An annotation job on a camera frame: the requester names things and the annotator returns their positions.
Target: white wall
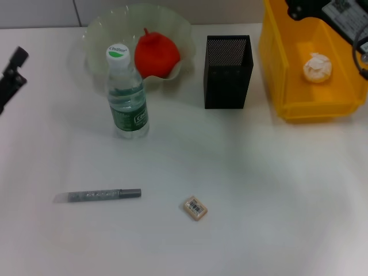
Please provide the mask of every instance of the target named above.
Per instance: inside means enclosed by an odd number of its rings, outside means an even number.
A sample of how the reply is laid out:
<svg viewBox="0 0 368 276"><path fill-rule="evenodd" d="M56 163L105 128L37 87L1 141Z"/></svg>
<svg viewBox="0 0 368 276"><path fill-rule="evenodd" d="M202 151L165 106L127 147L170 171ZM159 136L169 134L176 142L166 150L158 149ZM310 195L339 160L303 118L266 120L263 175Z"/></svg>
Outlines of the white wall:
<svg viewBox="0 0 368 276"><path fill-rule="evenodd" d="M72 0L0 0L0 28L78 26Z"/></svg>
<svg viewBox="0 0 368 276"><path fill-rule="evenodd" d="M170 7L192 24L260 23L263 19L262 0L75 0L84 26L106 10L139 2Z"/></svg>
<svg viewBox="0 0 368 276"><path fill-rule="evenodd" d="M262 0L75 0L83 26L109 9L139 2L170 7L192 24L254 23L263 18ZM0 28L63 26L79 26L73 0L0 0Z"/></svg>

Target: plastic bottle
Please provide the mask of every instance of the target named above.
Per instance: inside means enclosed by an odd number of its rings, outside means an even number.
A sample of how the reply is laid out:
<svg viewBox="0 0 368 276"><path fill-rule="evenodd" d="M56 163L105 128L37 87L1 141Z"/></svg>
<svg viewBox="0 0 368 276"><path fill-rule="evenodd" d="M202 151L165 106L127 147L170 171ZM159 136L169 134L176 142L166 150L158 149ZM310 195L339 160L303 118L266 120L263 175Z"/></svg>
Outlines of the plastic bottle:
<svg viewBox="0 0 368 276"><path fill-rule="evenodd" d="M143 80L131 63L127 46L114 44L106 51L109 63L108 100L117 132L124 138L145 136L150 128Z"/></svg>

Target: white bottle cap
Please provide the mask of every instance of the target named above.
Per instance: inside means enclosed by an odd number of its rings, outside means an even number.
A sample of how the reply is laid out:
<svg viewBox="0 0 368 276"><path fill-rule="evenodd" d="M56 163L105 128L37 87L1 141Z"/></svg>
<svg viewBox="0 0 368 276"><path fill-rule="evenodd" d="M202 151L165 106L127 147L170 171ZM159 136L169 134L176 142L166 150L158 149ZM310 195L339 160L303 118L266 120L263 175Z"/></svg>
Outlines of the white bottle cap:
<svg viewBox="0 0 368 276"><path fill-rule="evenodd" d="M106 58L110 68L126 68L131 62L131 54L123 44L111 45L106 51Z"/></svg>

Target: pen holder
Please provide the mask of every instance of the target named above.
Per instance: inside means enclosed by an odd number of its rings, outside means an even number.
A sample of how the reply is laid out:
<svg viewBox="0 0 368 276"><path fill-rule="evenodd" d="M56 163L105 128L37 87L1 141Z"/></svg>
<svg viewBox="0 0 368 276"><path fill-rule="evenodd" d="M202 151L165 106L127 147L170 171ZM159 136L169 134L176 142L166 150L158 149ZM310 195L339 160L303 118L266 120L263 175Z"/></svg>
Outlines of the pen holder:
<svg viewBox="0 0 368 276"><path fill-rule="evenodd" d="M205 109L242 109L253 70L249 36L208 36Z"/></svg>

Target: yellow plastic bin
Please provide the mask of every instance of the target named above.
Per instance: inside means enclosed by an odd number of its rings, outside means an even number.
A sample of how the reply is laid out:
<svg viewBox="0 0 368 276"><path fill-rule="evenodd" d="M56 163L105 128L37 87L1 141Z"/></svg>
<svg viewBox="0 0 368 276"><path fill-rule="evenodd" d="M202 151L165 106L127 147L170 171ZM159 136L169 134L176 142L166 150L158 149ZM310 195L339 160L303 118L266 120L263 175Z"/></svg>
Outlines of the yellow plastic bin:
<svg viewBox="0 0 368 276"><path fill-rule="evenodd" d="M285 0L264 0L264 5L259 53L280 117L291 122L329 120L347 116L364 104L368 82L359 75L348 42L320 19L292 20ZM330 58L333 69L328 81L305 80L303 66L311 53Z"/></svg>

